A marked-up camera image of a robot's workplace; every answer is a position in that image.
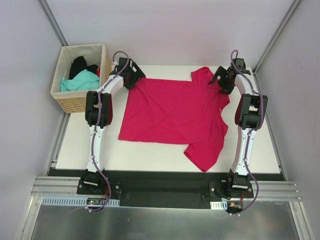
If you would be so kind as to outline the pink t shirt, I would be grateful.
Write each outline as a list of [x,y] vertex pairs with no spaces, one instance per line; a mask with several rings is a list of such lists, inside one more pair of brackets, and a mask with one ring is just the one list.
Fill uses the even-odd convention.
[[191,80],[142,78],[128,92],[118,139],[186,145],[184,155],[202,172],[218,161],[228,125],[222,118],[229,104],[214,74],[201,67]]

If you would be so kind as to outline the wicker laundry basket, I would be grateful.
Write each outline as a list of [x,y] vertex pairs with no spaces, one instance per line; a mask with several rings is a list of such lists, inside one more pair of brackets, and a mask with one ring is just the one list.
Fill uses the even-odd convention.
[[50,94],[68,113],[83,113],[86,107],[87,90],[61,92],[61,81],[67,78],[73,61],[83,56],[87,64],[100,69],[99,86],[102,86],[112,71],[111,60],[104,43],[63,46],[57,60]]

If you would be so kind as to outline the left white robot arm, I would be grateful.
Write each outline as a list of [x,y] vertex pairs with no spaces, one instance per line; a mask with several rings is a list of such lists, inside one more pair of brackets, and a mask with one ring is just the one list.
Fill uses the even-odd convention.
[[90,145],[86,170],[81,180],[82,185],[88,185],[96,195],[102,194],[107,185],[107,178],[102,173],[102,161],[107,129],[113,120],[112,97],[123,87],[132,89],[145,76],[131,58],[120,57],[106,82],[97,90],[87,92],[84,116],[89,126]]

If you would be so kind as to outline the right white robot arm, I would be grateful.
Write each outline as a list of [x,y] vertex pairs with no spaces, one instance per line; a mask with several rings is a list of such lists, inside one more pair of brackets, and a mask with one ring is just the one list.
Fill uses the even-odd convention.
[[220,93],[229,95],[234,88],[240,93],[240,100],[235,112],[238,137],[236,153],[229,171],[225,192],[230,197],[237,197],[251,187],[250,163],[253,144],[257,131],[262,127],[268,97],[258,92],[250,81],[244,59],[231,57],[230,67],[219,66],[209,84],[217,83]]

